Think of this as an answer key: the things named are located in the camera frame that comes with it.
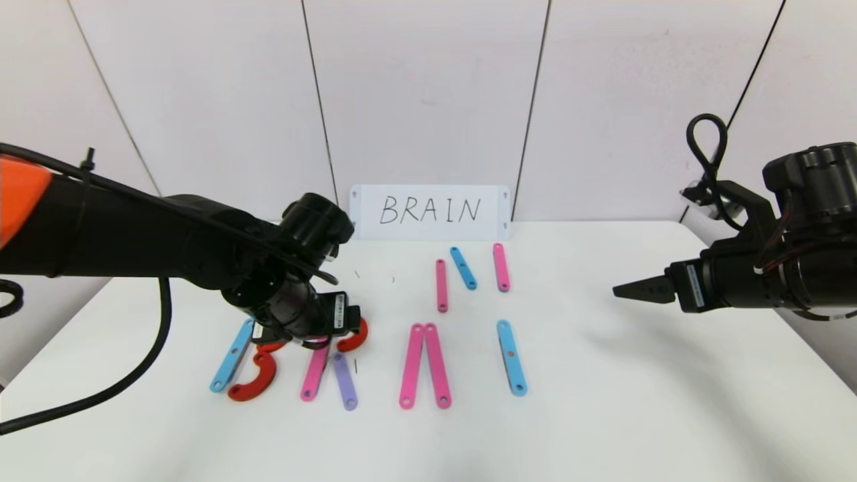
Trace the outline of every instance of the white wall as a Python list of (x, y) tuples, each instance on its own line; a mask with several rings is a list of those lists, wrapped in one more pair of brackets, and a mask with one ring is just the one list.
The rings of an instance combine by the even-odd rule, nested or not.
[[(96, 172), (154, 193), (64, 0), (0, 2), (0, 140), (77, 164), (96, 148)], [(106, 283), (4, 276), (25, 306), (0, 321), (5, 385)]]
[(306, 0), (339, 200), (518, 180), (547, 0)]
[(728, 119), (779, 5), (553, 2), (514, 219), (677, 220), (685, 127)]
[[(857, 4), (788, 0), (758, 72), (729, 131), (721, 175), (776, 200), (764, 187), (769, 161), (813, 145), (857, 142)], [(704, 241), (734, 236), (722, 222), (688, 212)], [(857, 322), (811, 322), (787, 311), (789, 325), (857, 391)]]
[(279, 220), (333, 181), (301, 3), (72, 0), (164, 196)]

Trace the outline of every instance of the black cable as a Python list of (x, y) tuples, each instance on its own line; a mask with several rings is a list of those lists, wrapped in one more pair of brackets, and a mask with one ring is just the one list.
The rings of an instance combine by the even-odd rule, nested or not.
[[(75, 167), (66, 162), (62, 162), (61, 160), (57, 160), (50, 156), (31, 151), (30, 149), (0, 143), (0, 154), (6, 154), (12, 157), (26, 160), (28, 162), (32, 162), (34, 164), (38, 164), (43, 167), (47, 167), (48, 169), (59, 172), (60, 174), (64, 174), (69, 178), (74, 178), (82, 181), (86, 176), (86, 174), (83, 173), (83, 170), (79, 167)], [(233, 238), (241, 240), (256, 249), (265, 251), (270, 255), (276, 256), (277, 258), (283, 260), (283, 262), (285, 262), (286, 264), (294, 266), (295, 268), (300, 268), (307, 273), (311, 273), (312, 275), (318, 276), (322, 280), (327, 281), (332, 285), (339, 284), (339, 281), (332, 274), (320, 271), (315, 266), (303, 262), (295, 258), (294, 256), (283, 252), (276, 246), (266, 243), (264, 240), (252, 236), (232, 226), (223, 224), (216, 220), (209, 219), (205, 216), (196, 213), (193, 210), (184, 209), (160, 197), (151, 196), (143, 191), (136, 190), (130, 186), (126, 186), (125, 184), (117, 183), (116, 181), (111, 181), (108, 178), (102, 178), (101, 176), (92, 173), (89, 174), (89, 177), (90, 182), (93, 186), (115, 192), (120, 196), (128, 197), (128, 199), (133, 199), (138, 202), (149, 203), (157, 208), (163, 209), (164, 211), (170, 214), (181, 216), (184, 219), (192, 220), (194, 222), (202, 224), (203, 226), (208, 226), (220, 230), (221, 232), (229, 234)]]
[(83, 217), (87, 213), (87, 197), (89, 196), (89, 189), (90, 187), (92, 187), (93, 170), (95, 169), (95, 163), (93, 162), (94, 156), (95, 149), (89, 148), (89, 151), (87, 152), (87, 158), (83, 162), (81, 162), (83, 185), (81, 186), (81, 204), (77, 207), (77, 219), (75, 221), (75, 228), (71, 232), (71, 236), (69, 237), (68, 243), (66, 243), (65, 252), (63, 253), (63, 256), (59, 258), (61, 261), (57, 264), (57, 268), (54, 270), (54, 273), (48, 276), (48, 278), (57, 278), (58, 276), (63, 275), (63, 271), (65, 271), (65, 267), (69, 264), (69, 259), (71, 258), (72, 253), (75, 252), (75, 247), (77, 247), (77, 240), (81, 236)]
[(24, 288), (11, 280), (0, 280), (0, 292), (12, 295), (12, 301), (0, 306), (0, 318), (12, 316), (24, 306)]
[(857, 316), (857, 310), (850, 311), (844, 315), (834, 315), (834, 316), (824, 316), (824, 315), (816, 315), (807, 310), (799, 310), (793, 311), (793, 313), (801, 318), (805, 318), (807, 320), (813, 320), (814, 322), (829, 322), (831, 320), (847, 320), (849, 318), (853, 318)]
[(132, 383), (142, 377), (149, 367), (152, 366), (158, 355), (160, 355), (161, 349), (164, 348), (164, 344), (166, 343), (166, 336), (170, 333), (170, 321), (172, 319), (170, 280), (168, 278), (158, 278), (158, 283), (160, 285), (161, 305), (161, 319), (160, 326), (158, 328), (158, 335), (155, 337), (155, 342), (152, 344), (152, 348), (149, 350), (149, 353), (136, 368), (134, 368), (122, 380), (119, 380), (107, 389), (101, 390), (95, 395), (90, 395), (87, 398), (73, 401), (60, 407), (49, 408), (41, 412), (31, 413), (17, 419), (2, 422), (0, 423), (0, 435), (6, 435), (13, 431), (19, 431), (34, 425), (43, 424), (44, 422), (50, 422), (51, 420), (60, 419), (61, 417), (66, 417), (72, 413), (78, 413), (88, 408), (95, 407), (99, 403), (108, 401), (116, 395), (121, 394), (126, 388), (131, 386)]
[[(713, 123), (717, 127), (717, 133), (720, 137), (717, 140), (717, 150), (714, 152), (712, 160), (708, 160), (708, 158), (705, 157), (705, 154), (703, 154), (702, 149), (699, 148), (699, 145), (696, 142), (696, 136), (693, 134), (693, 131), (696, 129), (696, 125), (704, 120)], [(711, 191), (711, 197), (714, 205), (717, 207), (717, 212), (720, 213), (720, 216), (724, 221), (726, 221), (726, 224), (730, 225), (735, 230), (740, 231), (741, 225), (735, 222), (735, 220), (733, 220), (726, 212), (726, 208), (723, 206), (723, 199), (720, 197), (720, 190), (717, 188), (717, 170), (720, 169), (720, 163), (723, 161), (723, 155), (726, 153), (726, 144), (728, 141), (726, 124), (722, 119), (714, 114), (699, 114), (691, 119), (691, 122), (687, 125), (687, 131), (685, 134), (687, 146), (691, 149), (693, 157), (699, 161), (699, 164), (705, 172), (701, 184), (705, 183), (708, 186)]]

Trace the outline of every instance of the sticker label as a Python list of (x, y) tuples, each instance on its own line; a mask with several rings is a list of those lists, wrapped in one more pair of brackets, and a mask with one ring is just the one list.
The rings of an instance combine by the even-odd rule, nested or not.
[(345, 295), (336, 295), (336, 304), (333, 306), (333, 327), (340, 329), (345, 326)]
[(705, 301), (702, 298), (702, 290), (699, 288), (699, 279), (697, 278), (696, 268), (693, 265), (687, 265), (687, 277), (691, 281), (691, 291), (693, 291), (693, 299), (697, 303), (697, 308), (705, 306)]
[(354, 239), (509, 239), (506, 186), (359, 184), (348, 203)]

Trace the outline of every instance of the purple plastic strip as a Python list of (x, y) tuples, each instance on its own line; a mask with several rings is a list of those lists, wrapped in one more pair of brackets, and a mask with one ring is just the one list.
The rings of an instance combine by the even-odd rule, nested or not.
[(348, 370), (348, 361), (345, 355), (337, 353), (333, 355), (333, 371), (336, 371), (336, 381), (339, 382), (339, 393), (342, 394), (342, 404), (349, 412), (357, 408), (357, 392), (354, 383), (351, 382), (351, 372)]

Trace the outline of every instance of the plastic strip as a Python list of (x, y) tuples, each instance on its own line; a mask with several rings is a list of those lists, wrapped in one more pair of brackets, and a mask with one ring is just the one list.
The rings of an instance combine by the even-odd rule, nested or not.
[(515, 346), (512, 334), (512, 324), (506, 320), (497, 322), (497, 335), (500, 337), (500, 349), (503, 352), (503, 364), (506, 366), (506, 376), (509, 378), (509, 389), (516, 396), (527, 395), (527, 381), (521, 368), (521, 357)]
[(336, 381), (339, 383), (339, 393), (342, 394), (342, 404), (349, 412), (357, 408), (357, 391), (351, 381), (351, 372), (348, 370), (348, 361), (345, 355), (337, 353), (333, 355), (333, 371), (336, 372)]
[(452, 255), (452, 259), (455, 261), (455, 266), (458, 267), (458, 272), (461, 273), (464, 285), (467, 286), (467, 289), (469, 290), (475, 290), (477, 286), (476, 278), (474, 278), (473, 273), (470, 272), (470, 268), (467, 266), (467, 262), (464, 260), (461, 250), (453, 246), (449, 250), (449, 254)]
[(327, 364), (327, 354), (329, 352), (329, 344), (320, 350), (313, 351), (313, 358), (309, 360), (307, 376), (303, 379), (301, 400), (312, 401), (318, 394), (319, 385), (321, 385), (321, 375), (324, 374), (324, 367)]
[(420, 376), (420, 359), (423, 357), (423, 328), (420, 323), (411, 326), (408, 340), (408, 354), (405, 355), (405, 373), (402, 376), (402, 390), (399, 392), (399, 406), (405, 410), (414, 407), (417, 401), (417, 380)]
[(449, 393), (449, 381), (446, 379), (446, 366), (443, 365), (443, 352), (440, 350), (440, 337), (434, 323), (425, 325), (426, 351), (428, 352), (428, 367), (431, 369), (431, 383), (434, 385), (434, 399), (440, 408), (452, 405), (452, 395)]
[(247, 351), (247, 345), (250, 343), (250, 336), (253, 334), (253, 325), (253, 318), (250, 318), (241, 325), (241, 329), (238, 330), (238, 335), (235, 337), (235, 341), (233, 341), (232, 346), (229, 347), (229, 352), (226, 354), (226, 358), (223, 359), (223, 363), (220, 364), (220, 368), (217, 370), (217, 374), (214, 375), (211, 385), (208, 386), (211, 391), (222, 392), (223, 389), (226, 388), (226, 385), (232, 381), (232, 377), (235, 375), (235, 370), (238, 368), (238, 364), (241, 363), (241, 358), (243, 358), (244, 352)]
[(437, 310), (446, 313), (449, 310), (449, 295), (446, 292), (446, 262), (442, 259), (434, 264), (434, 278), (437, 284)]
[(494, 271), (497, 273), (497, 289), (502, 292), (509, 291), (509, 288), (512, 287), (512, 282), (509, 280), (506, 252), (500, 243), (494, 243)]

